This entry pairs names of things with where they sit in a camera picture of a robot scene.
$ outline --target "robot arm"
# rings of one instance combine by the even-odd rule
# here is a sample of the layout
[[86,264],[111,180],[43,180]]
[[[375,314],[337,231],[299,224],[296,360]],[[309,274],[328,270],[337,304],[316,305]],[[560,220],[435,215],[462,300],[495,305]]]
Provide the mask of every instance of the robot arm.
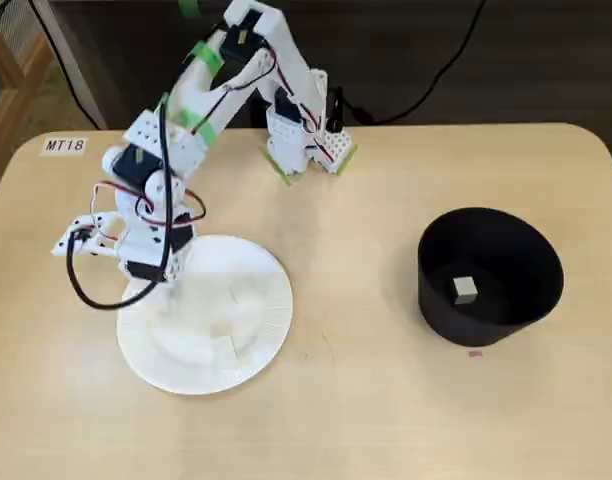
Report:
[[[225,61],[244,66],[234,78],[213,86]],[[327,75],[308,67],[281,11],[252,0],[234,0],[225,12],[224,27],[198,43],[185,63],[186,69],[163,103],[174,218],[166,271],[160,268],[167,204],[159,136],[161,102],[155,112],[142,112],[125,132],[128,146],[111,147],[104,155],[102,166],[113,182],[97,184],[94,191],[112,185],[118,212],[95,213],[93,200],[90,215],[75,220],[53,254],[64,255],[71,232],[87,225],[90,231],[77,239],[75,253],[114,256],[130,277],[173,285],[184,263],[185,247],[196,233],[193,221],[202,216],[183,203],[187,196],[199,200],[186,189],[186,182],[255,89],[271,104],[268,153],[285,174],[304,172],[309,160],[336,173],[351,155],[350,136],[325,127]],[[126,228],[115,239],[109,232],[118,217]],[[106,246],[109,240],[114,241],[112,247]]]

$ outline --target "wooden table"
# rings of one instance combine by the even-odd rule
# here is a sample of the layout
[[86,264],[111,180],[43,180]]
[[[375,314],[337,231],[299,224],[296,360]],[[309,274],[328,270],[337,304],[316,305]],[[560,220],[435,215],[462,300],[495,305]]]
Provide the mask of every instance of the wooden table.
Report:
[[[49,254],[86,212],[119,132],[86,132],[83,157],[24,145],[0,185],[0,479],[612,479],[612,160],[570,125],[354,129],[341,178],[287,187],[224,134],[192,187],[203,233],[268,248],[294,287],[277,359],[225,394],[188,398],[139,380],[115,314],[71,291]],[[416,248],[463,206],[516,214],[562,259],[543,321],[471,357],[416,305]],[[126,280],[109,259],[77,268],[95,298]]]

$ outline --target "black container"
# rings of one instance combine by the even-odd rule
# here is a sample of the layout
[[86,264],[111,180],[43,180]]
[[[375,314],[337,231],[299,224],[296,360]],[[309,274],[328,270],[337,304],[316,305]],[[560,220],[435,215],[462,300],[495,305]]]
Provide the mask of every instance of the black container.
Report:
[[[428,325],[459,345],[491,345],[548,315],[564,272],[537,230],[488,208],[448,212],[419,243],[419,307]],[[475,301],[455,305],[453,279],[471,277]]]

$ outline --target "white paper plate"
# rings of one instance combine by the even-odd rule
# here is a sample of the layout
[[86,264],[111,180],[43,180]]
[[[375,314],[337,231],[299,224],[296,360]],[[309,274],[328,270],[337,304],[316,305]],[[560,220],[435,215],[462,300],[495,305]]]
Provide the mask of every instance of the white paper plate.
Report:
[[[143,380],[203,395],[235,387],[271,362],[290,328],[293,294],[280,263],[248,240],[207,235],[190,248],[169,306],[158,286],[120,310],[117,340]],[[131,280],[124,298],[145,284]]]

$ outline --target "small cube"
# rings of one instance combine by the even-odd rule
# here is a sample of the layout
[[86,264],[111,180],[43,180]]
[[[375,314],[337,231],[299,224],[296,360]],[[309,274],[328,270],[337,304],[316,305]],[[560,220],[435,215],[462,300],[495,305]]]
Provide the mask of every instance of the small cube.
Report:
[[455,305],[473,303],[477,298],[477,287],[473,277],[453,278],[453,293]]

